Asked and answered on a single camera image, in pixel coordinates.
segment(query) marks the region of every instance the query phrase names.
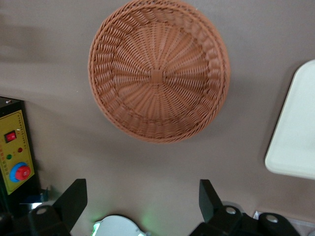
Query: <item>red switch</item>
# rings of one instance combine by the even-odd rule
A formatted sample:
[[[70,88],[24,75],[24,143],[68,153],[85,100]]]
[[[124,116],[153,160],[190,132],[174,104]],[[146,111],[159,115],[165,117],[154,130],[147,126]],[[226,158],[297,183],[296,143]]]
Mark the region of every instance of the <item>red switch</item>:
[[[9,133],[7,133],[7,134],[5,135],[5,141],[6,141],[7,143],[9,143],[9,142],[11,142],[11,141],[13,141],[13,140],[15,140],[15,139],[16,139],[15,131],[11,131],[11,132],[9,132]]]
[[[31,169],[28,166],[21,166],[15,173],[15,178],[18,180],[26,180],[31,173]]]

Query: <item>round wicker basket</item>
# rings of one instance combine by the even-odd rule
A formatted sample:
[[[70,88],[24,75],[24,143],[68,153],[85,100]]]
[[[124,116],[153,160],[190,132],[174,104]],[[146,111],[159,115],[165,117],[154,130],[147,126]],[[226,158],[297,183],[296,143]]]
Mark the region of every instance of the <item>round wicker basket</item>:
[[[89,78],[105,116],[152,143],[198,133],[218,114],[230,67],[213,24],[178,0],[134,0],[102,23]]]

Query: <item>black machine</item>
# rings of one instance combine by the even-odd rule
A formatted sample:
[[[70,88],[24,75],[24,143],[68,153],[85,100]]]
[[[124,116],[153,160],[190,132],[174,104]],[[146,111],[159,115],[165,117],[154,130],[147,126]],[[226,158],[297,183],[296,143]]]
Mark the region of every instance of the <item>black machine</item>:
[[[22,216],[20,204],[40,195],[33,161],[24,102],[0,97],[0,212]]]
[[[0,235],[69,236],[86,205],[86,181],[77,179],[52,206],[39,206],[19,219],[0,214]],[[190,236],[299,236],[281,215],[264,213],[255,220],[234,206],[223,206],[209,180],[200,181],[199,207],[205,222]]]

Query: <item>woven rattan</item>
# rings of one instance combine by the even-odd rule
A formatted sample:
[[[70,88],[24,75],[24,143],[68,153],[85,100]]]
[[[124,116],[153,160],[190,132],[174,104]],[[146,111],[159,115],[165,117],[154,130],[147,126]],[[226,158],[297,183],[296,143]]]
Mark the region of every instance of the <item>woven rattan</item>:
[[[177,0],[134,0],[102,23],[89,78],[105,116],[153,143],[198,133],[226,98],[230,68],[213,24]]]

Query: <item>wicker basket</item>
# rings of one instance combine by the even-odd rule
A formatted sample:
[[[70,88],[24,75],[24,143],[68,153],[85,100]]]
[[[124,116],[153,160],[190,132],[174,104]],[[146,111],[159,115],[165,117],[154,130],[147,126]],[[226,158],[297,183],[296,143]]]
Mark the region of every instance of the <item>wicker basket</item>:
[[[230,68],[213,24],[177,0],[134,0],[101,25],[91,46],[93,95],[118,128],[152,143],[198,133],[218,114]]]

